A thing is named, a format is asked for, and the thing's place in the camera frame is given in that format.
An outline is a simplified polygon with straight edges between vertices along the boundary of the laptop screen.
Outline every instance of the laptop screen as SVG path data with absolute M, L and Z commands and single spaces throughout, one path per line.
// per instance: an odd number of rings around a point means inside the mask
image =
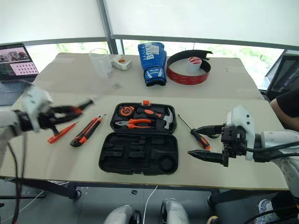
M 24 44 L 0 46 L 0 81 L 32 79 L 38 71 Z

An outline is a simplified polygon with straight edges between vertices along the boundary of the laptop keyboard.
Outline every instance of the laptop keyboard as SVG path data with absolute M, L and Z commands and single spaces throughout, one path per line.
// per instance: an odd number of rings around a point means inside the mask
M 25 83 L 13 82 L 13 83 L 0 83 L 0 93 L 4 92 L 23 92 Z

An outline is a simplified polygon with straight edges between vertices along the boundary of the red tape roll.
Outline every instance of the red tape roll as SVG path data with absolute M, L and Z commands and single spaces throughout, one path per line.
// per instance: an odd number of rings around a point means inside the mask
M 189 58 L 192 56 L 206 59 L 207 53 L 212 54 L 211 51 L 205 51 L 205 50 L 185 50 L 176 53 L 175 55 L 171 56 L 167 61 L 167 68 L 166 68 L 167 76 L 172 81 L 184 85 L 195 85 L 204 82 L 207 79 L 209 72 L 211 70 L 210 64 L 205 60 L 202 60 L 201 69 L 203 69 L 206 73 L 199 76 L 185 76 L 182 74 L 178 74 L 173 70 L 171 70 L 169 66 L 176 61 L 182 60 L 184 58 Z

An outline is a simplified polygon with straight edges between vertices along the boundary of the white tape roll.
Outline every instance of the white tape roll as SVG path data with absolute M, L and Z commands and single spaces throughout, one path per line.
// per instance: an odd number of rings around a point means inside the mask
M 201 59 L 199 57 L 189 57 L 187 71 L 190 73 L 196 73 L 199 71 L 201 66 Z

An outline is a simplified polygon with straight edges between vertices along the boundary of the white cable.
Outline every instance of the white cable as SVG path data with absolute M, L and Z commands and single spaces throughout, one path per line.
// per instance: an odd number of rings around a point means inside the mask
M 23 211 L 25 208 L 27 208 L 29 205 L 31 205 L 31 203 L 33 203 L 37 197 L 39 197 L 44 191 L 42 191 L 41 193 L 39 193 L 31 202 L 29 202 L 24 208 L 22 208 L 19 212 Z M 1 221 L 0 223 L 3 223 L 11 218 L 13 218 L 14 216 L 8 217 L 7 219 L 4 219 L 3 221 Z
M 69 181 L 68 182 L 64 182 L 64 183 L 61 183 L 61 184 L 59 184 L 59 185 L 64 185 L 64 184 L 67 184 L 67 183 L 69 183 Z M 31 205 L 31 203 L 33 203 L 42 193 L 43 193 L 44 191 L 42 191 L 41 193 L 39 193 L 31 202 L 29 202 L 24 208 L 22 208 L 20 211 L 19 211 L 19 213 L 21 212 L 21 211 L 23 211 L 25 208 L 27 208 L 29 205 Z M 7 220 L 9 220 L 9 219 L 11 219 L 11 218 L 13 218 L 14 216 L 11 216 L 11 217 L 8 217 L 7 219 L 4 219 L 3 221 L 1 221 L 0 223 L 3 223 L 3 222 L 5 222 L 5 221 L 7 221 Z
M 152 194 L 157 190 L 157 188 L 158 188 L 158 186 L 156 186 L 156 188 L 151 192 L 151 194 L 148 197 L 148 200 L 146 201 L 145 208 L 144 208 L 144 214 L 143 214 L 143 224 L 145 222 L 145 212 L 146 212 L 146 208 L 148 207 L 149 199 L 152 196 Z

